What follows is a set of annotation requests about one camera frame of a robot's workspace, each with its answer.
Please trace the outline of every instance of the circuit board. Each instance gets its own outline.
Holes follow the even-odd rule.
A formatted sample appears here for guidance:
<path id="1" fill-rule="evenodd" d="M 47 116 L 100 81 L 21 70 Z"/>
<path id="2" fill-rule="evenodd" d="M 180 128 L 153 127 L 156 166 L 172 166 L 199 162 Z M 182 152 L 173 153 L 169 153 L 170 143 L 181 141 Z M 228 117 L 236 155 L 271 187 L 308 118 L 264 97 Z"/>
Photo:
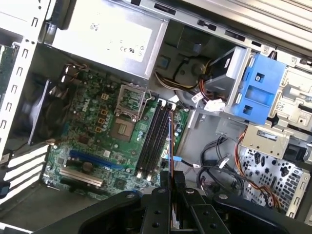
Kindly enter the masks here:
<path id="1" fill-rule="evenodd" d="M 17 49 L 0 46 L 0 108 L 10 81 L 17 52 Z"/>
<path id="2" fill-rule="evenodd" d="M 138 190 L 143 187 L 159 186 L 159 171 L 167 168 L 166 161 L 161 159 L 168 153 L 168 139 L 162 146 L 159 162 L 151 179 L 135 176 L 135 168 L 149 130 L 158 98 L 146 92 L 146 106 L 139 121 L 132 121 L 128 116 L 116 115 L 115 108 L 122 81 L 110 74 L 81 72 L 78 77 L 81 84 L 70 107 L 72 116 L 66 123 L 61 140 L 51 147 L 47 158 L 42 180 L 45 184 L 57 188 L 71 190 L 71 186 L 61 183 L 63 175 L 60 170 L 72 160 L 70 153 L 83 153 L 101 158 L 112 167 L 93 165 L 90 176 L 104 180 L 103 186 L 97 187 L 101 194 L 75 189 L 75 192 L 103 200 L 124 190 Z M 140 95 L 136 92 L 124 92 L 122 106 L 138 110 L 136 100 Z M 175 148 L 178 145 L 186 126 L 188 112 L 176 108 L 174 111 Z"/>

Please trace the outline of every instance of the orange wire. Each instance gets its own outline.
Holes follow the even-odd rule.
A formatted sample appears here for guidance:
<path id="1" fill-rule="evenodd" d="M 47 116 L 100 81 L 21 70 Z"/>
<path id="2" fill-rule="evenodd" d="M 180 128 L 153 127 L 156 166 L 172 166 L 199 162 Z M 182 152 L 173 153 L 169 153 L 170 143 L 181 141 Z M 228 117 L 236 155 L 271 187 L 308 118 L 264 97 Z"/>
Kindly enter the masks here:
<path id="1" fill-rule="evenodd" d="M 239 156 L 238 156 L 238 145 L 240 144 L 240 142 L 242 141 L 243 137 L 245 135 L 245 131 L 239 136 L 238 138 L 238 143 L 235 145 L 235 149 L 234 149 L 234 160 L 235 160 L 235 164 L 236 164 L 236 167 L 237 169 L 239 170 L 240 174 L 247 178 L 245 176 L 245 174 L 243 173 L 243 170 L 242 170 L 242 166 L 241 166 L 241 163 L 240 163 L 240 160 L 239 160 Z M 249 184 L 256 190 L 260 190 L 260 191 L 265 191 L 266 193 L 268 193 L 271 198 L 272 198 L 272 203 L 274 206 L 277 206 L 279 209 L 280 209 L 280 204 L 279 204 L 279 201 L 278 199 L 276 198 L 276 196 L 273 194 L 273 192 L 270 190 L 270 188 L 266 187 L 266 186 L 258 186 L 256 185 L 255 183 L 252 183 L 251 181 L 249 181 Z"/>

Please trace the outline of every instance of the black ram slot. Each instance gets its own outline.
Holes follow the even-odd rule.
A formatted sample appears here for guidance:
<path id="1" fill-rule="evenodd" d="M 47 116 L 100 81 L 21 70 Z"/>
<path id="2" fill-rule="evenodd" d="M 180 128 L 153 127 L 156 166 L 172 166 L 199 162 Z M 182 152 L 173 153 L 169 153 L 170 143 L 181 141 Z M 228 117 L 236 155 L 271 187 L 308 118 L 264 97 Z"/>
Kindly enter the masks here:
<path id="1" fill-rule="evenodd" d="M 161 112 L 161 105 L 159 104 L 155 109 L 155 113 L 154 113 L 150 128 L 146 134 L 146 139 L 144 141 L 139 159 L 138 159 L 137 164 L 136 164 L 136 172 L 143 169 L 142 165 L 144 164 L 144 162 L 147 158 L 147 153 L 149 151 L 148 146 L 150 144 L 150 141 L 152 140 L 152 137 L 154 136 L 154 135 L 151 135 L 151 132 L 153 132 L 155 130 L 155 123 L 157 121 L 158 116 L 160 115 L 160 112 Z"/>
<path id="2" fill-rule="evenodd" d="M 157 138 L 157 140 L 154 143 L 154 147 L 152 148 L 153 151 L 151 153 L 150 159 L 151 159 L 151 163 L 147 166 L 147 172 L 151 173 L 156 164 L 158 163 L 159 160 L 159 156 L 161 154 L 161 149 L 164 145 L 164 141 L 166 140 L 166 137 L 168 136 L 168 119 L 169 117 L 169 112 L 166 111 L 166 115 L 164 116 L 161 126 L 159 128 L 159 136 Z"/>
<path id="3" fill-rule="evenodd" d="M 166 123 L 168 122 L 168 111 L 163 108 L 160 115 L 157 118 L 156 124 L 154 126 L 154 131 L 151 132 L 152 139 L 148 146 L 148 154 L 142 165 L 143 176 L 146 177 L 155 168 L 155 161 L 159 157 L 160 145 L 159 141 L 162 139 L 162 133 L 166 128 Z"/>
<path id="4" fill-rule="evenodd" d="M 143 173 L 143 176 L 146 177 L 155 168 L 161 147 L 167 136 L 168 115 L 169 111 L 167 108 L 159 104 L 136 164 L 136 174 L 140 171 Z"/>

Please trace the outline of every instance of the silver metal frame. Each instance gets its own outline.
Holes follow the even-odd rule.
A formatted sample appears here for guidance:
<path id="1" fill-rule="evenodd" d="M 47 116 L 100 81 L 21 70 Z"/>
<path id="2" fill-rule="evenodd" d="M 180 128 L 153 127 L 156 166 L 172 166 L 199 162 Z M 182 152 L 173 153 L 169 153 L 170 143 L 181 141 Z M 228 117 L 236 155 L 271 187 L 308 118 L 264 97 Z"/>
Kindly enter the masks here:
<path id="1" fill-rule="evenodd" d="M 10 9 L 9 7 L 12 7 L 11 3 L 12 2 L 7 5 L 8 9 Z M 6 20 L 3 21 L 5 19 L 3 15 L 5 15 L 5 13 L 3 11 L 0 13 L 0 28 L 8 30 L 7 26 L 9 25 L 10 32 L 19 33 L 23 36 L 23 40 L 19 45 L 19 52 L 14 64 L 8 88 L 6 90 L 6 95 L 0 109 L 0 159 L 10 132 L 15 111 L 17 109 L 26 76 L 34 56 L 38 37 L 47 14 L 50 1 L 41 0 L 38 2 L 28 0 L 27 3 L 27 9 L 24 9 L 19 5 L 14 5 L 14 9 L 23 9 L 23 11 L 27 11 L 29 13 L 29 17 L 26 17 L 24 20 L 14 20 L 11 24 L 7 24 L 10 21 L 9 19 L 12 19 L 13 16 L 10 16 L 11 18 L 6 16 Z"/>
<path id="2" fill-rule="evenodd" d="M 110 0 L 110 1 L 123 1 L 123 2 L 127 2 L 128 4 L 130 4 L 130 2 L 131 2 L 131 0 Z M 201 3 L 203 4 L 203 6 L 205 4 L 209 11 L 214 12 L 214 8 L 213 8 L 214 4 L 220 4 L 220 6 L 222 7 L 222 3 L 229 2 L 230 0 L 183 0 L 183 1 L 189 2 L 190 4 L 193 4 L 193 5 L 199 5 L 199 6 L 201 6 Z M 229 30 L 228 28 L 226 28 L 226 27 L 224 27 L 224 26 L 222 26 L 220 24 L 217 24 L 215 22 L 212 22 L 209 19 L 205 19 L 205 18 L 197 16 L 197 15 L 192 15 L 190 13 L 185 13 L 183 11 L 176 10 L 176 9 L 170 7 L 170 6 L 167 6 L 170 9 L 176 10 L 175 15 L 172 15 L 172 14 L 166 13 L 164 11 L 158 10 L 158 9 L 154 8 L 154 6 L 155 6 L 155 1 L 153 1 L 153 0 L 141 0 L 139 8 L 143 9 L 143 10 L 146 10 L 146 11 L 149 11 L 149 12 L 157 13 L 158 15 L 166 16 L 169 19 L 181 22 L 181 23 L 183 23 L 185 25 L 188 25 L 190 27 L 193 27 L 193 28 L 196 28 L 198 30 L 207 32 L 208 34 L 211 34 L 211 35 L 213 35 L 215 37 L 219 37 L 219 38 L 225 39 L 227 41 L 233 42 L 236 45 L 243 46 L 243 47 L 246 47 L 246 48 L 250 48 L 253 51 L 260 52 L 263 55 L 269 55 L 272 50 L 276 50 L 278 52 L 277 60 L 279 62 L 283 62 L 283 63 L 287 64 L 290 67 L 298 67 L 298 68 L 303 69 L 305 71 L 312 72 L 312 67 L 300 63 L 300 60 L 301 60 L 300 57 L 291 55 L 288 52 L 285 52 L 283 49 L 276 48 L 275 46 L 272 46 L 272 45 L 269 45 L 269 44 L 264 43 L 262 41 L 259 41 L 259 40 L 255 39 L 255 38 L 252 38 L 251 36 L 243 35 L 240 32 L 236 32 L 235 30 Z M 224 15 L 224 17 L 231 19 L 231 14 L 227 15 L 227 12 L 225 12 L 225 13 L 226 14 Z M 200 25 L 198 25 L 198 20 L 202 20 L 206 24 L 212 24 L 212 25 L 214 25 L 216 27 L 216 29 L 215 30 L 210 30 L 206 26 L 200 26 Z M 252 22 L 253 22 L 252 20 L 250 20 L 250 22 L 249 22 L 251 24 L 251 27 L 257 28 L 260 31 L 267 32 L 267 29 L 268 29 L 267 27 L 265 27 L 265 26 L 260 27 L 261 24 L 256 23 L 256 22 L 253 25 Z M 290 27 L 290 25 L 287 24 L 287 26 L 285 26 L 284 29 L 290 29 L 289 27 Z M 227 31 L 231 31 L 231 32 L 233 32 L 235 34 L 242 35 L 242 36 L 245 37 L 245 40 L 241 41 L 239 39 L 230 37 L 230 36 L 227 35 Z M 301 35 L 300 33 L 299 34 L 293 33 L 293 34 L 295 35 L 295 37 L 298 37 L 298 35 Z M 285 35 L 285 33 L 284 34 L 277 33 L 276 37 L 281 38 L 281 35 Z M 291 39 L 293 37 L 289 38 L 288 36 L 289 36 L 288 34 L 285 35 L 285 40 L 286 41 L 292 42 L 292 43 L 294 43 L 296 45 L 299 44 L 299 45 L 301 45 L 303 47 L 307 47 L 308 44 L 300 44 L 296 40 L 292 41 Z"/>
<path id="3" fill-rule="evenodd" d="M 311 3 L 296 0 L 183 0 L 312 50 Z"/>
<path id="4" fill-rule="evenodd" d="M 278 196 L 280 203 L 283 203 L 283 209 L 286 208 L 286 216 L 294 218 L 311 178 L 310 173 L 281 159 L 275 160 L 276 164 L 272 167 L 272 160 L 274 160 L 274 158 L 269 157 L 266 154 L 261 154 L 261 158 L 264 158 L 265 164 L 263 166 L 261 164 L 256 164 L 254 161 L 255 152 L 256 151 L 246 148 L 243 148 L 240 152 L 241 163 L 242 165 L 245 165 L 245 169 L 247 168 L 245 170 L 247 178 L 255 181 L 258 186 L 263 185 L 275 188 L 277 190 L 277 193 L 275 194 Z M 287 176 L 281 176 L 280 168 L 284 166 L 286 166 L 290 171 Z M 300 176 L 300 178 L 295 178 L 297 180 L 297 185 L 291 185 L 291 190 L 294 191 L 292 191 L 293 195 L 290 196 L 290 191 L 287 194 L 284 194 L 283 192 L 290 189 L 287 181 L 290 177 L 294 177 L 292 174 L 296 174 L 297 176 Z M 255 190 L 251 186 L 248 186 L 248 182 L 246 182 L 245 185 L 244 195 L 249 200 L 255 199 L 255 202 L 258 204 L 265 204 L 264 198 L 260 196 L 261 192 Z"/>

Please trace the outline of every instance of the screw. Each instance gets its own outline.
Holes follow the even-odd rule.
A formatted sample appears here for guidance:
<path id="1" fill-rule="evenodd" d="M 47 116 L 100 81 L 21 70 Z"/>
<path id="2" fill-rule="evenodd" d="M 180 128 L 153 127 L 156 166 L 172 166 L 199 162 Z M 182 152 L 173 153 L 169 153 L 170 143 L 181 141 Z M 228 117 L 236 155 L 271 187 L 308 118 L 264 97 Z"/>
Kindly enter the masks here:
<path id="1" fill-rule="evenodd" d="M 187 194 L 193 194 L 195 192 L 193 189 L 187 189 L 185 191 Z"/>
<path id="2" fill-rule="evenodd" d="M 129 194 L 129 195 L 126 195 L 126 198 L 134 198 L 135 195 L 134 194 Z"/>
<path id="3" fill-rule="evenodd" d="M 220 194 L 220 195 L 219 195 L 219 198 L 220 198 L 220 199 L 228 199 L 228 196 L 226 196 L 225 194 Z"/>
<path id="4" fill-rule="evenodd" d="M 264 47 L 264 48 L 263 48 L 263 53 L 264 53 L 264 54 L 267 54 L 268 51 L 269 51 L 268 47 Z"/>
<path id="5" fill-rule="evenodd" d="M 296 63 L 297 59 L 295 57 L 292 57 L 292 63 Z"/>

